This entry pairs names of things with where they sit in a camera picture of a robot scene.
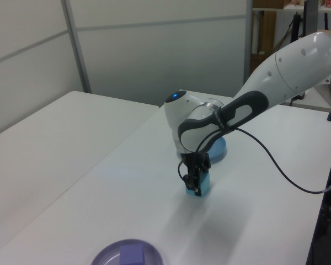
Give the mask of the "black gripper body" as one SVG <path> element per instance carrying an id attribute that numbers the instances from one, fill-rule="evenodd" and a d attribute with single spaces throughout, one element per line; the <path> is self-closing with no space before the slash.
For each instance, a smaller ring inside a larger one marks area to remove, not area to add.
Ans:
<path id="1" fill-rule="evenodd" d="M 188 171 L 201 172 L 201 164 L 205 160 L 210 160 L 208 153 L 182 153 L 181 159 L 185 163 Z"/>

